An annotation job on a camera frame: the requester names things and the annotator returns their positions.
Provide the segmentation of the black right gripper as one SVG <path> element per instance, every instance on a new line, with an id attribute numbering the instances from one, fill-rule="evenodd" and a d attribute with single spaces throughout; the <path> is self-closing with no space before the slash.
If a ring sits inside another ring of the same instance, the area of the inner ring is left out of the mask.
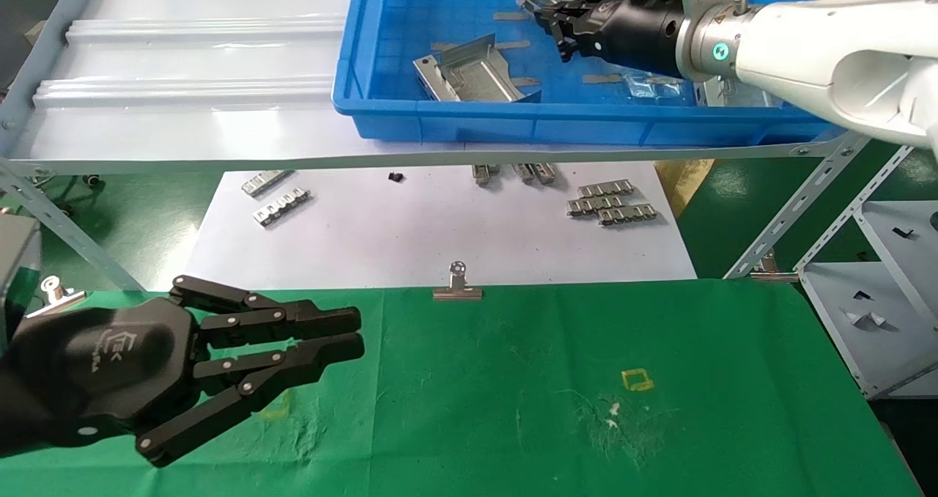
<path id="1" fill-rule="evenodd" d="M 681 0 L 573 0 L 536 10 L 541 27 L 562 26 L 556 48 L 562 62 L 595 56 L 613 65 L 680 78 L 677 37 Z"/>

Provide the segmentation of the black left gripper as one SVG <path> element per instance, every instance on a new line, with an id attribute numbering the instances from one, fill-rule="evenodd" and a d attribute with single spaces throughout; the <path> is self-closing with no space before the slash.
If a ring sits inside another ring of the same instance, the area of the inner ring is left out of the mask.
<path id="1" fill-rule="evenodd" d="M 361 311 L 278 302 L 192 276 L 170 298 L 24 320 L 2 356 L 2 456 L 132 435 L 155 467 L 174 463 L 327 366 L 364 356 Z M 198 323 L 194 308 L 208 313 Z M 302 340 L 285 350 L 196 361 Z M 201 392 L 207 400 L 195 405 Z"/>

